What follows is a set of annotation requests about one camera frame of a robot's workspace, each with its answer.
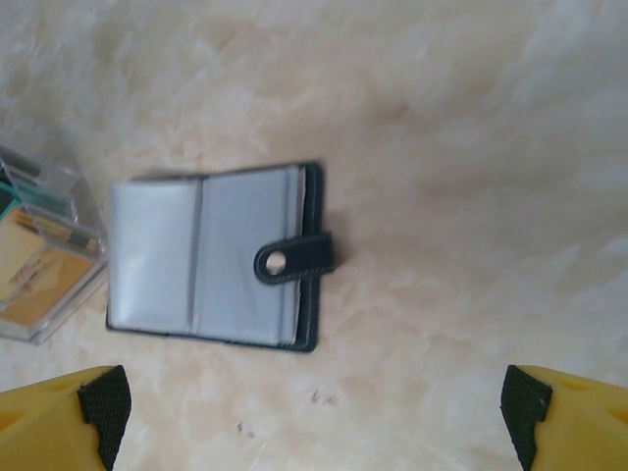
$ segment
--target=black rubber pad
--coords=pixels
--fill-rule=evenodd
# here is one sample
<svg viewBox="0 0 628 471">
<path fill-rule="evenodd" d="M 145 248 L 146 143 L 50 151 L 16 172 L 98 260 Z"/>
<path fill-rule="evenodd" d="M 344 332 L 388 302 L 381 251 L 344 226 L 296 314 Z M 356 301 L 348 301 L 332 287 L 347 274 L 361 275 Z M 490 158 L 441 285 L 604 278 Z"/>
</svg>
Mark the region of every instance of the black rubber pad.
<svg viewBox="0 0 628 471">
<path fill-rule="evenodd" d="M 102 464 L 112 471 L 131 415 L 131 390 L 125 368 L 112 368 L 81 387 L 77 394 L 84 421 L 94 424 L 98 431 Z"/>
<path fill-rule="evenodd" d="M 508 366 L 501 390 L 501 415 L 508 428 L 519 462 L 525 471 L 532 469 L 537 454 L 534 429 L 544 422 L 551 401 L 551 387 Z"/>
</svg>

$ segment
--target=marble surface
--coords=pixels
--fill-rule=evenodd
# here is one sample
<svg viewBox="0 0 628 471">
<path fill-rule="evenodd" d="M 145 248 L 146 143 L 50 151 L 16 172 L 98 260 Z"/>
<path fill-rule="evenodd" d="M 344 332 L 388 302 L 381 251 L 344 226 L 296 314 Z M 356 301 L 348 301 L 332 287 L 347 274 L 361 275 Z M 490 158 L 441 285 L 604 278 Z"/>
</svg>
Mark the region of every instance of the marble surface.
<svg viewBox="0 0 628 471">
<path fill-rule="evenodd" d="M 0 390 L 127 368 L 118 470 L 517 470 L 509 363 L 628 385 L 625 0 L 3 0 L 0 138 L 111 181 L 312 157 L 342 265 L 309 356 L 105 332 Z"/>
</svg>

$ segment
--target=yellow plastic part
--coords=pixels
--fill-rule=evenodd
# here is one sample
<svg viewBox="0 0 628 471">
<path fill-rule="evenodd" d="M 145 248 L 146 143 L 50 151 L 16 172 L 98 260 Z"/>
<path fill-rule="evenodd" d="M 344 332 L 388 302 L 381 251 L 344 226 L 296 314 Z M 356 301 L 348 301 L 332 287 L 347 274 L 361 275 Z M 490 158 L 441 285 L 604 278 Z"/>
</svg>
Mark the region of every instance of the yellow plastic part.
<svg viewBox="0 0 628 471">
<path fill-rule="evenodd" d="M 628 470 L 628 389 L 538 366 L 520 366 L 551 386 L 535 429 L 532 471 Z"/>
<path fill-rule="evenodd" d="M 0 469 L 104 470 L 98 433 L 83 422 L 77 390 L 111 369 L 90 368 L 0 392 Z"/>
</svg>

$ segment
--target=open wallet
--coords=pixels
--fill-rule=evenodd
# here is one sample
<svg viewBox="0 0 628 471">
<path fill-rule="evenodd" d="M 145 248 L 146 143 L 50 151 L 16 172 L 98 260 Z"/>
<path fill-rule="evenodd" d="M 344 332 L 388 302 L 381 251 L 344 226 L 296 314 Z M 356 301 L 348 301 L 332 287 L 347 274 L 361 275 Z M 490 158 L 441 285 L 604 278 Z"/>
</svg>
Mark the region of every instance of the open wallet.
<svg viewBox="0 0 628 471">
<path fill-rule="evenodd" d="M 115 183 L 107 327 L 301 352 L 318 337 L 317 163 Z"/>
</svg>

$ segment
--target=clear plastic case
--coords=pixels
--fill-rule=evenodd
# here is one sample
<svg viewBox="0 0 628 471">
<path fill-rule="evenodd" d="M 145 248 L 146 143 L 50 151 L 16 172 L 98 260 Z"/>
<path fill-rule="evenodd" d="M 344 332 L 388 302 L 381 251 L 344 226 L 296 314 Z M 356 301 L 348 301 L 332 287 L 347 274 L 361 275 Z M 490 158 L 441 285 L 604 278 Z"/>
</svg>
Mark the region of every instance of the clear plastic case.
<svg viewBox="0 0 628 471">
<path fill-rule="evenodd" d="M 98 207 L 76 163 L 0 145 L 0 337 L 42 343 L 107 262 Z"/>
</svg>

